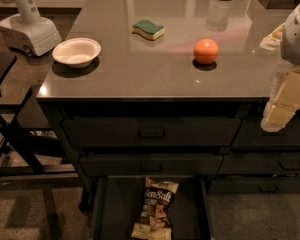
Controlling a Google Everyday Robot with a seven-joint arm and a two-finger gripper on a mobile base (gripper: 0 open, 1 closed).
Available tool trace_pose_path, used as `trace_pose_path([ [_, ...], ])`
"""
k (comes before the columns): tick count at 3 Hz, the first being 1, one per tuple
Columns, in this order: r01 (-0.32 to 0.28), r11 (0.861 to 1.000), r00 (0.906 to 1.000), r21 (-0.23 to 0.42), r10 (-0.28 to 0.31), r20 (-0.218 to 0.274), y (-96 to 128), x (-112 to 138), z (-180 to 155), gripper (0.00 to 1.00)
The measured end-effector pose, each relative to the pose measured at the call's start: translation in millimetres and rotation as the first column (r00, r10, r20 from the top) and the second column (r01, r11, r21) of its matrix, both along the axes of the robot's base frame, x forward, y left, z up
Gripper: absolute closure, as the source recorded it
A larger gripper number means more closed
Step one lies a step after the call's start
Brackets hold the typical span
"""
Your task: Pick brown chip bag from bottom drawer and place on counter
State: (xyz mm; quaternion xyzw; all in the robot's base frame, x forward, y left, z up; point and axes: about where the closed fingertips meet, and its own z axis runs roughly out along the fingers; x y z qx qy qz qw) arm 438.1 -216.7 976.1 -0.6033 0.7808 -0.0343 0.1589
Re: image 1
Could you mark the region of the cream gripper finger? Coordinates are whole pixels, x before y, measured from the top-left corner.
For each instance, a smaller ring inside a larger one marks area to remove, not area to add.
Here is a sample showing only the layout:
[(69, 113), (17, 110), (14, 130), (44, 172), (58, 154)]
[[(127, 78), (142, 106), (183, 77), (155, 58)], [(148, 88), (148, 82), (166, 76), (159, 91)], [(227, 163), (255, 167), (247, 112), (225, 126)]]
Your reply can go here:
[(275, 97), (274, 104), (293, 111), (300, 109), (300, 66), (287, 74)]
[(288, 108), (267, 104), (260, 126), (266, 132), (279, 132), (294, 115), (295, 112)]

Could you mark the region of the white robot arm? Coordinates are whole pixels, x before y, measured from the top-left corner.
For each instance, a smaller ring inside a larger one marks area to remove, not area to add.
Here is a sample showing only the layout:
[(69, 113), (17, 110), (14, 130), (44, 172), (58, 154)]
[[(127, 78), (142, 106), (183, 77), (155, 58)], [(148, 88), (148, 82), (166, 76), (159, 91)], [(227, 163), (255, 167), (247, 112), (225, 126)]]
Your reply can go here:
[(300, 109), (300, 3), (276, 33), (281, 58), (261, 120), (266, 132), (279, 132)]

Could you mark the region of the white robot base numbered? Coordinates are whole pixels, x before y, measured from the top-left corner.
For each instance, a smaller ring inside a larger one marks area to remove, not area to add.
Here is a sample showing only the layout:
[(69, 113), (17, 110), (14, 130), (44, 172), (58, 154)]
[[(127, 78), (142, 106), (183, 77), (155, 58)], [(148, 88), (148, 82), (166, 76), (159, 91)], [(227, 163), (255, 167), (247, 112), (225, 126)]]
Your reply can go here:
[(0, 21), (0, 32), (9, 48), (26, 55), (42, 56), (58, 45), (62, 38), (55, 24), (42, 17), (35, 0), (0, 0), (15, 3), (18, 13)]

